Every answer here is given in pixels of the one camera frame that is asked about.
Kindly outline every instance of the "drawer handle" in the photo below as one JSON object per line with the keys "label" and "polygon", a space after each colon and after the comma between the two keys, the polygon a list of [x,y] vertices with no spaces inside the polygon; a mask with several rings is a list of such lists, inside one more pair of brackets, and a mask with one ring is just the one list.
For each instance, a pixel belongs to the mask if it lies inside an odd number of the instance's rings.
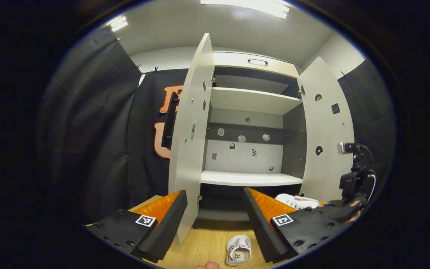
{"label": "drawer handle", "polygon": [[251,63],[251,64],[252,64],[252,62],[251,62],[250,60],[255,60],[255,61],[261,61],[261,62],[265,62],[265,65],[266,65],[266,66],[268,65],[268,62],[267,62],[267,61],[264,61],[264,60],[258,60],[258,59],[248,59],[248,63]]}

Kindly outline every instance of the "ceiling light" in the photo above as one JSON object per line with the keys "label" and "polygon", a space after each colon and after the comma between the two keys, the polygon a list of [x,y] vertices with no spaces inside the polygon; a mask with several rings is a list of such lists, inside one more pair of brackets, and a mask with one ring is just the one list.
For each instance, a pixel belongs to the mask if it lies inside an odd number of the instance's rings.
{"label": "ceiling light", "polygon": [[200,0],[200,4],[246,7],[248,9],[265,12],[283,20],[290,10],[289,7],[273,2],[272,0]]}
{"label": "ceiling light", "polygon": [[112,31],[113,31],[113,32],[116,32],[117,30],[119,30],[119,29],[121,29],[122,27],[125,27],[125,26],[127,26],[127,25],[128,25],[128,23],[127,23],[126,21],[124,21],[124,22],[122,22],[122,23],[120,23],[120,24],[117,24],[116,26],[112,27]]}
{"label": "ceiling light", "polygon": [[115,22],[113,22],[112,24],[110,24],[111,27],[115,27],[121,23],[125,22],[125,16],[121,17],[119,19],[117,19]]}
{"label": "ceiling light", "polygon": [[121,17],[122,17],[122,15],[121,15],[121,16],[117,16],[117,17],[115,17],[114,19],[112,19],[112,20],[108,21],[108,22],[106,23],[106,26],[111,25],[113,22],[115,22],[116,20],[120,19]]}

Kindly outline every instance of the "drawer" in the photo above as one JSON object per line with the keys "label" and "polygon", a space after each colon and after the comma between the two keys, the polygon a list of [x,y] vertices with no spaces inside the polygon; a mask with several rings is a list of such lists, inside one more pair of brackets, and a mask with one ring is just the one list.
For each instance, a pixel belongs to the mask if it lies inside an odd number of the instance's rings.
{"label": "drawer", "polygon": [[247,68],[297,78],[293,64],[281,60],[239,52],[214,52],[215,66]]}

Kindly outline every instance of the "hole in door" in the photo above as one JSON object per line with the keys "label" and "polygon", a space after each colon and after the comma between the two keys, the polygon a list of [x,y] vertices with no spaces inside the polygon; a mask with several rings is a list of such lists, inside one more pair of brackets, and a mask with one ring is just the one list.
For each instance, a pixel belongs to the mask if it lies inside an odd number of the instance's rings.
{"label": "hole in door", "polygon": [[323,152],[323,147],[319,145],[316,147],[315,153],[317,156],[319,156],[321,152]]}

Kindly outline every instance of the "shoe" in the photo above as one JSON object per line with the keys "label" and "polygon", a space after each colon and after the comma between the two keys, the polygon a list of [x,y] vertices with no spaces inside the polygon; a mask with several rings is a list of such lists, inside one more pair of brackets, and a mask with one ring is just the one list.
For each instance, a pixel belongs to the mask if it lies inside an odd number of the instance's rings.
{"label": "shoe", "polygon": [[291,206],[296,210],[300,210],[306,207],[316,208],[320,205],[318,200],[301,197],[301,196],[292,196],[290,194],[278,194],[275,197],[276,200]]}
{"label": "shoe", "polygon": [[251,258],[251,241],[246,235],[235,235],[227,244],[228,266],[239,266]]}

